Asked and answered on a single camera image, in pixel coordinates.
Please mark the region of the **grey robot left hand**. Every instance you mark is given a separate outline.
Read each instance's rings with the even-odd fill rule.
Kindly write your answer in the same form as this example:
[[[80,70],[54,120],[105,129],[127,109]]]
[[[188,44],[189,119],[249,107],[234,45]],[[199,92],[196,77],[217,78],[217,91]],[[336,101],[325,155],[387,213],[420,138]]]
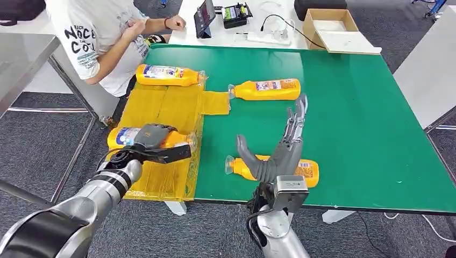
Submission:
[[[177,147],[162,147],[162,144],[171,133],[177,129],[163,124],[146,124],[134,138],[134,146],[139,146],[139,158],[141,164],[150,161],[159,164],[169,164],[191,157],[189,144]]]

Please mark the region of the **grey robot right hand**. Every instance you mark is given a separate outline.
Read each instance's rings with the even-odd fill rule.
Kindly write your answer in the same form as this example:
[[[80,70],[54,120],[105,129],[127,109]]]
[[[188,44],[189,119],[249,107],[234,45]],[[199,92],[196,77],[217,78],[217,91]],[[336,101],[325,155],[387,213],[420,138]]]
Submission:
[[[288,109],[287,124],[274,153],[267,159],[257,158],[248,148],[245,137],[237,135],[237,151],[252,176],[265,183],[273,183],[277,176],[293,175],[301,159],[303,129],[308,108],[305,93],[295,100],[295,109]]]

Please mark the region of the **person's right hand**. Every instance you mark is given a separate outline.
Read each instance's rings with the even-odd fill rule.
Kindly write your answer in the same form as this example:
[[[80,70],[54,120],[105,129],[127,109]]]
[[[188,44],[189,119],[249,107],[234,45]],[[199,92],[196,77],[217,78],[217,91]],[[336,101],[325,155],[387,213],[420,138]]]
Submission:
[[[146,27],[146,20],[135,19],[127,22],[128,28],[124,31],[121,39],[131,42],[136,40],[138,35],[142,34]]]

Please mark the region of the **person's left hand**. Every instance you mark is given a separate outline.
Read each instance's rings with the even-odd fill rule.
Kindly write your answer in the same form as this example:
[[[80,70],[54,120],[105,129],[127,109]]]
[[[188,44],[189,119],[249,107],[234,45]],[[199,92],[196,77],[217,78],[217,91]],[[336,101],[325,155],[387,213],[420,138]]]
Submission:
[[[166,29],[173,31],[184,31],[186,28],[186,21],[179,15],[166,18],[164,24]]]

